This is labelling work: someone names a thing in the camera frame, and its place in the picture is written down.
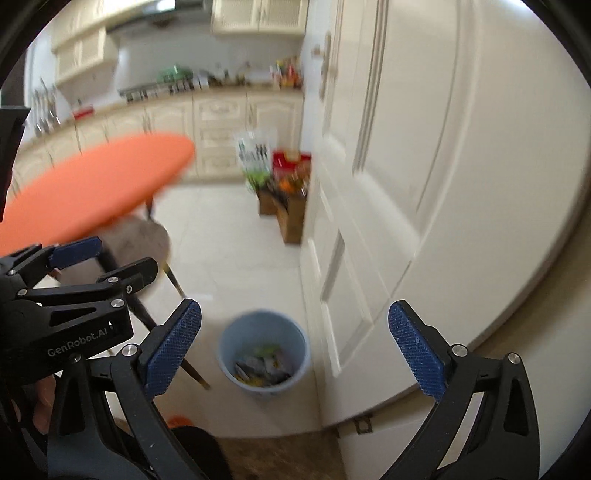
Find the person left hand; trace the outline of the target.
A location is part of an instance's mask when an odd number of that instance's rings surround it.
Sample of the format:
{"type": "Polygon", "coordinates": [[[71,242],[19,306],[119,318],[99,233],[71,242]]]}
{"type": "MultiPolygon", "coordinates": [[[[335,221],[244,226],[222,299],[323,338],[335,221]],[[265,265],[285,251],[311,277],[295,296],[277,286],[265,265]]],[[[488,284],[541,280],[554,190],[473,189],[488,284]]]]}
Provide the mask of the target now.
{"type": "Polygon", "coordinates": [[[49,431],[55,401],[56,377],[49,376],[34,385],[36,404],[32,417],[35,428],[43,435],[49,431]]]}

